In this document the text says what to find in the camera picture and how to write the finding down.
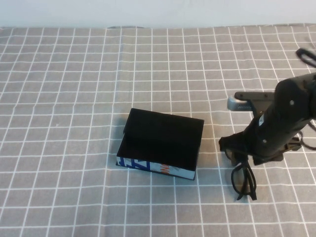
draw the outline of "gray tablecloth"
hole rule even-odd
[[[227,97],[314,71],[295,50],[315,41],[303,25],[1,30],[0,236],[315,236],[316,153],[254,167],[258,200],[236,201],[218,147],[251,120]],[[194,181],[115,165],[131,107],[205,120]]]

